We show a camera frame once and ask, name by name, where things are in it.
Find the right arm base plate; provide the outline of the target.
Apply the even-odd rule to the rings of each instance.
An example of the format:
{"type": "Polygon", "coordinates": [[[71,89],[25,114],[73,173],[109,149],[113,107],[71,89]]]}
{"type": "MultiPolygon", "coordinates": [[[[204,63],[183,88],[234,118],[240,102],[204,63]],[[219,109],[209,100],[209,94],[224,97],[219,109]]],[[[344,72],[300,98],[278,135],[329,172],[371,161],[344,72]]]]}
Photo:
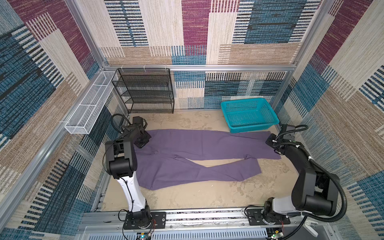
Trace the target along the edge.
{"type": "Polygon", "coordinates": [[[266,226],[266,225],[289,225],[290,219],[284,215],[276,214],[275,212],[265,212],[264,209],[247,209],[246,216],[248,217],[250,226],[266,226]]]}

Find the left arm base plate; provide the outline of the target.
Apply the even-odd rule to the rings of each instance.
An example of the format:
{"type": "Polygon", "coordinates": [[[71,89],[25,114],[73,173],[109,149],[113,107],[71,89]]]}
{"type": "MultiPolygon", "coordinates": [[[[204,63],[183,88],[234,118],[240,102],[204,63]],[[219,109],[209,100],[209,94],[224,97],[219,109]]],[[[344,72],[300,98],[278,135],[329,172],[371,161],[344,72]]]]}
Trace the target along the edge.
{"type": "Polygon", "coordinates": [[[164,229],[166,226],[166,212],[151,212],[144,211],[128,213],[123,224],[124,230],[145,230],[164,229]]]}

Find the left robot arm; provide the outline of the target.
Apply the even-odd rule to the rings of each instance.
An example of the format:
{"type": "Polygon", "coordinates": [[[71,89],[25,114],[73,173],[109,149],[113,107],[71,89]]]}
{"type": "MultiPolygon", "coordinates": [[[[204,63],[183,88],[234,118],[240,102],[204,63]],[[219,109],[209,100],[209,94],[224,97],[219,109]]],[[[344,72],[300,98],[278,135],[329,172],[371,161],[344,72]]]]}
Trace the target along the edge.
{"type": "Polygon", "coordinates": [[[136,171],[138,160],[135,148],[141,149],[150,140],[146,132],[147,121],[134,117],[133,123],[123,126],[121,135],[105,144],[103,165],[105,171],[121,185],[129,203],[125,220],[125,229],[146,229],[152,223],[150,207],[143,196],[136,171]]]}

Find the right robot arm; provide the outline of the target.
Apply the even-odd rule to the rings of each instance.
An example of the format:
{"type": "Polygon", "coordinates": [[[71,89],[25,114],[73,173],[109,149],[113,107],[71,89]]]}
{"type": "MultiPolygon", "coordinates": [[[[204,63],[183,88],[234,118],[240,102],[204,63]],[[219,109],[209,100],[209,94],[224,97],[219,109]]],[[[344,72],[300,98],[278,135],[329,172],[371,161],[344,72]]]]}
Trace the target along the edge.
{"type": "Polygon", "coordinates": [[[283,124],[280,132],[266,141],[277,154],[286,156],[299,174],[290,196],[265,202],[262,216],[266,224],[296,216],[332,223],[346,214],[348,202],[340,178],[318,164],[304,144],[295,140],[295,133],[307,129],[307,125],[283,124]]]}

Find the purple trousers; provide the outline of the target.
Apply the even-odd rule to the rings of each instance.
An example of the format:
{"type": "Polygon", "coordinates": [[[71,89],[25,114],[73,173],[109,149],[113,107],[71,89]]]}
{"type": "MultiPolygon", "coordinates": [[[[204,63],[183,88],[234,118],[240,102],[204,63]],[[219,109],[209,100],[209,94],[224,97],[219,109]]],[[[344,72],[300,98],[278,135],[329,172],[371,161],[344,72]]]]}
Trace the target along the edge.
{"type": "Polygon", "coordinates": [[[204,182],[242,182],[260,174],[259,159],[279,160],[266,145],[270,132],[231,134],[203,130],[150,130],[136,149],[140,187],[159,190],[204,182]]]}

